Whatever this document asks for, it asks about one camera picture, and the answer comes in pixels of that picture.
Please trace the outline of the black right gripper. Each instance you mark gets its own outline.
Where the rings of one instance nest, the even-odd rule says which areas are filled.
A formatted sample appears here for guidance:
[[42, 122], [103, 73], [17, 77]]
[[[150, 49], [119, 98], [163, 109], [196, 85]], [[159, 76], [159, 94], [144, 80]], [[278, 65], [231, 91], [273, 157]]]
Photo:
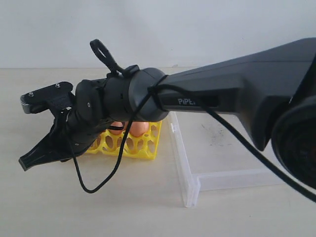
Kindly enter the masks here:
[[80, 156], [93, 144], [96, 138], [110, 126], [109, 119], [89, 124], [76, 109], [64, 109], [54, 119], [53, 126], [29, 152], [19, 158], [24, 171], [52, 162], [70, 160]]

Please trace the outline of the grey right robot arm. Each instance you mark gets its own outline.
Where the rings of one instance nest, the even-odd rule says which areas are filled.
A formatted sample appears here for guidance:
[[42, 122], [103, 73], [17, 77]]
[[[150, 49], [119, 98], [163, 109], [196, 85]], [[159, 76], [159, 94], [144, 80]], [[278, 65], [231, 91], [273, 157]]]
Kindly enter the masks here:
[[20, 157], [24, 170], [82, 155], [115, 121], [156, 122], [171, 111], [206, 112], [291, 187], [300, 190], [261, 155], [268, 143], [292, 176], [316, 186], [315, 38], [173, 75], [122, 68], [98, 39], [90, 47], [110, 70], [104, 79], [84, 79], [77, 87], [63, 81], [21, 96], [26, 114], [54, 115], [49, 133]]

